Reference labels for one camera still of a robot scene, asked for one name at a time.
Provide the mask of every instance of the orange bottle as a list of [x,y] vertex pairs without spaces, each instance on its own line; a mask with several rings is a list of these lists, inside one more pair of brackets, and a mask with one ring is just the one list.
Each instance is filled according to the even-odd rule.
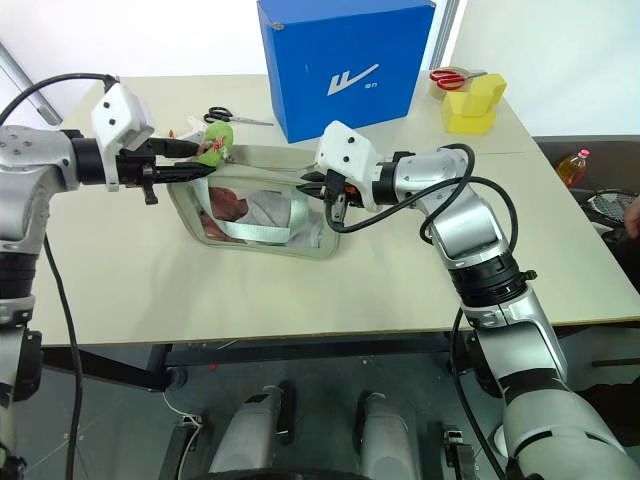
[[582,180],[590,154],[589,150],[583,148],[577,155],[569,155],[558,164],[556,173],[567,187],[573,187]]

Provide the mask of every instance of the blue cardboard box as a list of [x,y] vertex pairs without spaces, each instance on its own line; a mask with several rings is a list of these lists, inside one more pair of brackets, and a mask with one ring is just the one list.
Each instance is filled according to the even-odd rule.
[[409,110],[435,5],[427,0],[258,0],[273,111],[289,142],[333,120]]

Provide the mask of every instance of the black-handled scissors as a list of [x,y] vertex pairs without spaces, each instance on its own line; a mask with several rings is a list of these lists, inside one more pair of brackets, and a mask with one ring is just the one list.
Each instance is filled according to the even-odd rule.
[[253,120],[251,118],[236,117],[228,108],[224,107],[211,107],[209,111],[203,115],[202,119],[207,123],[222,120],[223,122],[248,123],[249,125],[273,125],[273,123],[270,122],[261,122],[260,120]]

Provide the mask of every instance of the black cable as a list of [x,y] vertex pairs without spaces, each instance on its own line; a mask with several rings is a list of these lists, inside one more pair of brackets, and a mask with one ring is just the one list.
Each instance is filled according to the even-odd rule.
[[11,449],[1,441],[0,441],[0,450],[4,450],[7,457],[11,457],[13,455],[13,453],[11,453]]
[[46,78],[25,88],[20,95],[14,98],[11,103],[5,107],[2,113],[0,113],[0,126],[4,125],[4,122],[9,118],[9,115],[11,115],[18,105],[20,105],[30,95],[44,87],[67,80],[102,80],[105,84],[105,88],[107,89],[109,89],[114,83],[117,83],[117,80],[114,77],[103,73],[66,73],[64,75],[56,75],[55,77]]
[[451,192],[451,195],[449,195],[447,199],[444,202],[442,202],[442,204],[431,213],[431,215],[427,216],[427,218],[424,219],[424,222],[422,222],[422,225],[420,225],[420,238],[423,241],[427,242],[429,245],[432,245],[433,243],[431,242],[431,239],[427,236],[427,228],[436,219],[436,217],[440,215],[449,205],[451,205],[455,201],[455,199],[458,198],[458,196],[462,193],[462,190],[464,190],[464,187],[467,186],[469,177],[471,177],[471,173],[473,172],[473,168],[475,167],[475,164],[476,164],[476,156],[473,150],[471,149],[471,147],[469,147],[468,145],[465,145],[464,143],[452,143],[443,148],[454,148],[454,149],[464,150],[465,153],[467,154],[467,169],[465,170],[462,177],[460,177],[460,183],[458,183],[458,186],[455,188],[455,190]]
[[[325,204],[324,212],[325,212],[325,218],[327,220],[327,223],[329,224],[329,227],[331,227],[332,230],[334,230],[334,231],[336,231],[338,233],[353,233],[353,232],[357,232],[358,230],[362,230],[365,227],[370,227],[371,225],[373,225],[375,223],[378,223],[380,220],[384,220],[385,218],[390,217],[394,213],[399,212],[403,208],[406,208],[406,207],[414,204],[416,202],[416,200],[419,200],[422,197],[424,197],[426,195],[429,195],[430,193],[433,193],[433,192],[435,192],[437,190],[440,190],[441,188],[446,187],[448,185],[453,185],[455,183],[458,183],[462,179],[468,179],[471,176],[471,173],[473,171],[473,167],[475,166],[475,159],[476,159],[475,154],[473,153],[473,150],[471,149],[471,147],[469,147],[468,145],[465,145],[463,143],[452,143],[451,145],[446,145],[446,146],[441,147],[441,148],[451,148],[451,149],[456,149],[457,148],[457,149],[461,149],[461,150],[465,151],[465,153],[467,154],[468,160],[467,160],[467,168],[466,168],[464,174],[462,175],[462,177],[456,177],[456,178],[452,178],[452,179],[449,179],[449,180],[444,180],[444,181],[442,181],[440,183],[437,183],[436,185],[432,185],[430,187],[425,188],[424,190],[420,190],[415,195],[412,195],[409,198],[405,198],[400,203],[396,203],[394,206],[389,207],[386,210],[384,210],[384,211],[382,211],[382,212],[380,212],[380,213],[378,213],[378,214],[376,214],[376,215],[374,215],[372,217],[369,217],[366,220],[363,220],[362,222],[359,222],[359,223],[356,223],[356,224],[353,224],[353,225],[349,225],[347,227],[345,227],[343,224],[341,224],[339,222],[335,222],[333,220],[333,218],[331,217],[331,205],[327,203],[327,204]],[[453,199],[451,200],[451,202],[453,202],[453,200],[455,200],[456,197],[458,195],[460,195],[460,192],[462,192],[463,188],[464,188],[464,184],[462,184],[462,187],[460,187],[460,186],[456,187],[454,192],[451,194],[451,196],[453,196]]]
[[[400,202],[394,205],[393,207],[388,208],[384,212],[378,215],[375,215],[367,220],[363,220],[362,222],[359,222],[355,225],[350,225],[348,227],[345,227],[344,225],[333,221],[333,218],[331,216],[331,205],[326,204],[325,218],[327,220],[327,223],[329,224],[329,227],[332,230],[335,230],[339,233],[355,232],[367,226],[373,225],[374,223],[377,223],[384,218],[389,217],[390,215],[414,203],[416,200],[424,197],[425,195],[429,195],[430,193],[440,190],[441,188],[457,183],[458,185],[454,189],[454,191],[451,193],[451,195],[449,195],[447,199],[438,208],[436,208],[436,210],[434,210],[429,216],[427,216],[425,221],[420,226],[420,238],[422,238],[427,243],[431,244],[432,243],[431,239],[426,236],[426,229],[429,227],[429,225],[433,222],[433,220],[438,215],[440,215],[449,205],[451,205],[451,203],[453,203],[453,201],[460,195],[460,193],[462,193],[462,190],[467,186],[467,184],[478,183],[481,185],[485,185],[493,189],[494,191],[496,191],[498,195],[500,195],[500,198],[502,198],[502,200],[504,201],[505,205],[507,206],[507,210],[509,211],[509,218],[511,220],[511,236],[509,239],[509,249],[513,251],[518,242],[519,226],[518,226],[518,215],[515,209],[515,205],[513,204],[513,201],[511,200],[511,197],[509,196],[509,194],[504,190],[504,188],[502,188],[500,185],[493,182],[492,180],[489,180],[483,177],[471,176],[473,167],[475,165],[475,155],[473,153],[473,150],[471,150],[470,147],[464,144],[451,144],[444,148],[459,148],[464,150],[467,153],[467,157],[469,158],[469,163],[467,164],[467,169],[465,170],[464,175],[462,177],[456,177],[449,180],[444,180],[442,182],[439,182],[436,185],[425,188],[424,190],[421,190],[420,192],[409,197],[403,202]],[[496,456],[494,455],[493,450],[489,446],[489,443],[487,442],[487,439],[484,436],[484,433],[482,432],[480,425],[478,425],[478,421],[476,420],[476,417],[473,414],[473,411],[471,410],[469,401],[467,400],[467,397],[464,393],[464,389],[462,388],[462,383],[460,382],[460,373],[458,372],[458,368],[455,363],[455,359],[457,357],[457,346],[458,346],[458,338],[460,335],[460,321],[462,319],[462,314],[463,314],[462,309],[458,309],[455,320],[453,322],[453,327],[451,329],[451,336],[450,336],[450,343],[449,343],[449,361],[451,363],[451,374],[453,376],[453,384],[454,384],[456,393],[458,395],[458,398],[460,399],[460,403],[462,404],[462,409],[464,410],[464,413],[467,416],[469,423],[471,424],[471,428],[473,429],[473,432],[476,435],[482,450],[484,450],[487,456],[487,459],[491,464],[491,467],[493,468],[498,479],[504,480],[505,478],[504,471],[502,470],[502,467],[498,463],[498,460],[496,459]]]
[[449,363],[451,364],[451,375],[453,376],[453,385],[456,389],[456,393],[458,394],[458,398],[460,399],[460,403],[462,404],[462,409],[471,424],[471,428],[473,429],[473,433],[475,433],[478,442],[480,442],[480,448],[484,450],[484,453],[487,455],[487,460],[491,464],[493,471],[496,476],[500,480],[504,480],[504,471],[502,467],[498,463],[496,456],[493,454],[493,450],[489,446],[487,439],[482,433],[482,429],[480,425],[478,425],[478,421],[476,420],[473,411],[471,410],[471,406],[469,405],[469,401],[467,400],[467,396],[464,393],[464,389],[462,388],[462,383],[460,383],[460,373],[458,372],[458,367],[456,366],[456,355],[458,353],[458,336],[460,334],[460,320],[462,319],[462,309],[458,309],[458,313],[456,313],[456,318],[453,321],[453,327],[451,329],[451,336],[449,338]]
[[[67,80],[101,80],[104,83],[105,91],[111,88],[114,84],[118,83],[118,80],[107,74],[102,73],[67,73],[63,75],[57,75],[55,77],[46,78],[38,83],[31,85],[24,89],[20,95],[14,98],[9,105],[7,105],[2,113],[0,113],[0,127],[4,125],[4,122],[9,118],[9,115],[26,100],[30,95],[41,90],[44,87],[53,85],[54,83],[64,82]],[[49,245],[49,239],[46,234],[44,237],[44,249],[49,260],[49,266],[51,272],[56,280],[58,287],[58,294],[60,295],[60,301],[62,303],[62,309],[64,310],[65,320],[67,322],[67,329],[69,331],[69,344],[71,346],[71,357],[73,360],[73,372],[75,376],[75,396],[73,401],[73,413],[71,415],[71,426],[69,428],[69,446],[67,449],[67,463],[66,463],[66,479],[73,480],[73,470],[75,464],[75,451],[78,438],[78,425],[80,423],[80,411],[82,409],[82,361],[80,358],[80,350],[78,349],[78,342],[76,340],[76,332],[73,325],[73,318],[71,316],[71,309],[69,308],[69,302],[67,301],[67,295],[64,291],[64,285],[62,283],[62,277],[53,259],[53,253],[51,252],[51,245]]]
[[78,349],[78,341],[76,340],[76,330],[73,326],[73,318],[71,317],[71,309],[67,301],[67,295],[62,284],[62,277],[53,259],[49,238],[44,236],[44,251],[47,254],[47,260],[51,267],[51,273],[56,280],[60,302],[64,310],[64,318],[67,321],[67,329],[69,330],[69,342],[71,344],[71,357],[73,360],[73,371],[76,379],[76,391],[73,399],[73,414],[71,415],[71,429],[69,430],[69,447],[67,449],[67,466],[66,478],[73,480],[73,467],[75,460],[76,442],[78,438],[78,424],[80,423],[80,410],[82,409],[82,359],[80,358],[80,350]]

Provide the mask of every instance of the white wall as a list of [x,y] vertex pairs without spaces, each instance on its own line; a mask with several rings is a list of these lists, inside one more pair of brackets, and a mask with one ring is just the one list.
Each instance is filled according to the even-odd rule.
[[532,135],[640,134],[638,0],[469,0],[452,64],[502,74]]
[[[18,87],[4,71],[0,70],[0,110],[18,94],[20,94]],[[14,110],[7,125],[26,125],[33,128],[51,129],[29,102],[23,102]]]
[[[447,0],[438,0],[423,65]],[[0,42],[38,81],[68,72],[135,75],[266,73],[256,0],[0,0]],[[43,93],[61,115],[80,81]]]

